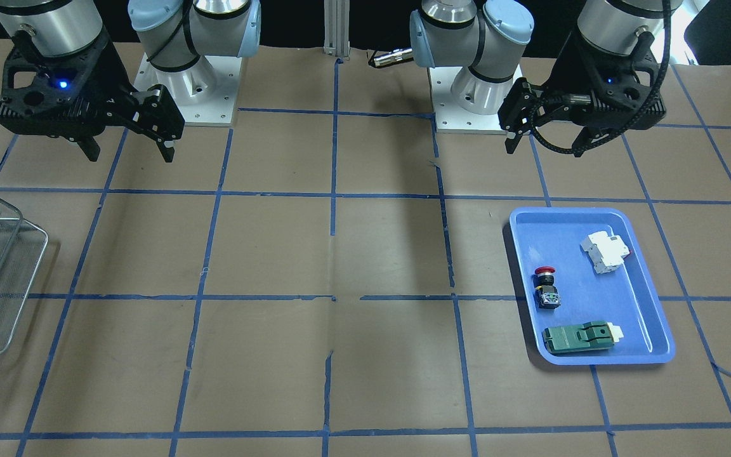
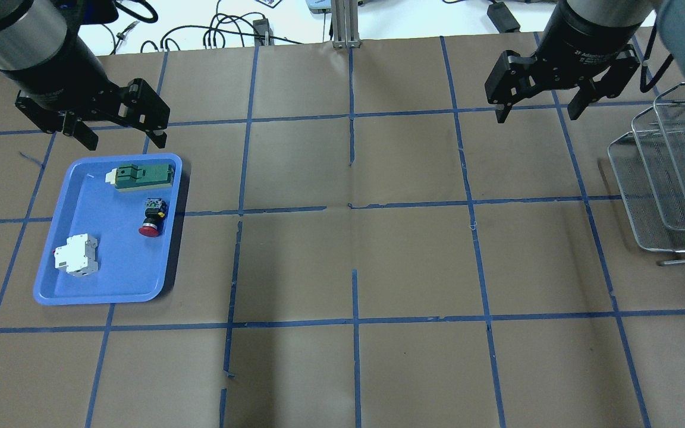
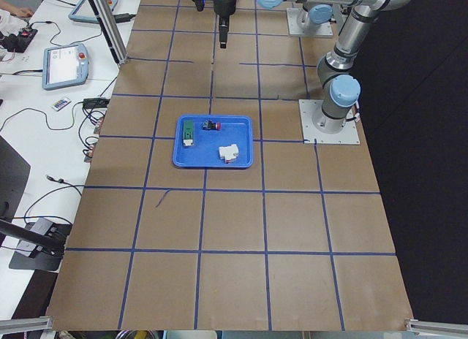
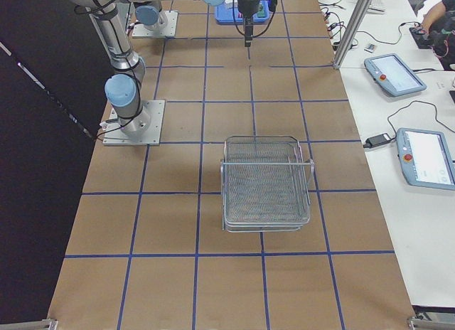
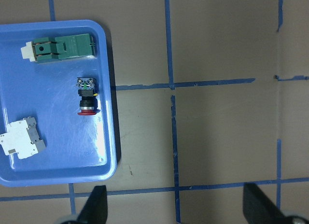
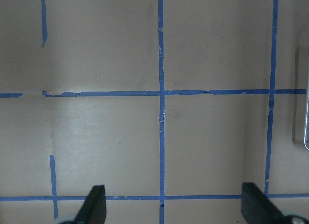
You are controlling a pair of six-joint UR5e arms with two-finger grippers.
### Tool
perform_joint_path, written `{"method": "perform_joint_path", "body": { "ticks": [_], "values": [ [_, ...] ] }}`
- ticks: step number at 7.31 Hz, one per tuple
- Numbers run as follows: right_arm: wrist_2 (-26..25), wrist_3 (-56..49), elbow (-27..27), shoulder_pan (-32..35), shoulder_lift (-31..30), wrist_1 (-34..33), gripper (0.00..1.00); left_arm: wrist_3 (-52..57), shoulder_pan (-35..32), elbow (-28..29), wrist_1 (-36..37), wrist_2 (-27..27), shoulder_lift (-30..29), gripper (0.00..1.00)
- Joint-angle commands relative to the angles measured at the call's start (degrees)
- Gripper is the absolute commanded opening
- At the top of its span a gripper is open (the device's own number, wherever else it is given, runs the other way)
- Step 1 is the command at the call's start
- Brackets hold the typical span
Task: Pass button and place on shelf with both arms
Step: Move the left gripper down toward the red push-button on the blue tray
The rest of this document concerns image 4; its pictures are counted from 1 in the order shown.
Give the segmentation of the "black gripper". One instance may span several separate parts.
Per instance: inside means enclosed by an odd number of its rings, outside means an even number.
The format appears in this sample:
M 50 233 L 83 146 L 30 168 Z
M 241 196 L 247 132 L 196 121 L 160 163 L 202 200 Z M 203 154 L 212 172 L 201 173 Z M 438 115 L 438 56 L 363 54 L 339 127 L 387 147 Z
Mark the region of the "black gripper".
M 260 0 L 237 0 L 237 9 L 242 14 L 244 46 L 252 44 L 254 36 L 253 16 L 258 12 Z

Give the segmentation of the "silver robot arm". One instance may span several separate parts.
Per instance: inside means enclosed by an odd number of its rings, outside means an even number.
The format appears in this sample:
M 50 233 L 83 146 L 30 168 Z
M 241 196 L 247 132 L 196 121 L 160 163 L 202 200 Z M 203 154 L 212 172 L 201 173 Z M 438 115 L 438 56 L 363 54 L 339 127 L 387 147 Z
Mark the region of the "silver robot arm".
M 167 27 L 168 19 L 161 8 L 165 0 L 69 0 L 75 13 L 88 15 L 102 41 L 114 75 L 105 83 L 108 102 L 117 114 L 113 134 L 118 134 L 129 144 L 152 143 L 145 136 L 153 129 L 154 115 L 151 107 L 157 103 L 141 98 L 141 84 L 146 66 L 143 58 L 132 48 L 125 26 L 118 12 L 118 4 L 133 3 L 140 23 L 160 31 Z M 225 0 L 204 1 L 209 6 L 219 6 Z
M 168 24 L 161 1 L 135 3 L 135 14 L 138 22 L 149 30 L 164 28 Z

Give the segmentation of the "operator hand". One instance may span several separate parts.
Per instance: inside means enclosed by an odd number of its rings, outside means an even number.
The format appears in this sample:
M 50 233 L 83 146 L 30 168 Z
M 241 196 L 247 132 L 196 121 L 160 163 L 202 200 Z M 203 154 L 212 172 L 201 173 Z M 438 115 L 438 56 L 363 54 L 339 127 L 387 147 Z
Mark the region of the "operator hand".
M 421 27 L 424 30 L 425 33 L 429 33 L 429 30 L 431 28 L 431 25 L 434 23 L 434 19 L 430 15 L 426 15 L 422 22 L 421 22 Z

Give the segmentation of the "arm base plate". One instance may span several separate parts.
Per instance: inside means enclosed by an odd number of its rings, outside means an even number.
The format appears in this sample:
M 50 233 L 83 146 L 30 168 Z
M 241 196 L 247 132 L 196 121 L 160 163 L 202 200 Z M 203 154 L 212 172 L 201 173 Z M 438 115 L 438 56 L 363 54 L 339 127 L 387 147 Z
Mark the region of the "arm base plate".
M 154 7 L 136 10 L 137 25 L 132 31 L 133 38 L 173 38 L 176 34 L 177 11 L 157 11 Z
M 165 111 L 165 100 L 142 100 L 143 108 L 138 117 L 123 128 L 118 123 L 117 113 L 112 107 L 109 119 L 103 122 L 102 143 L 105 146 L 158 146 Z

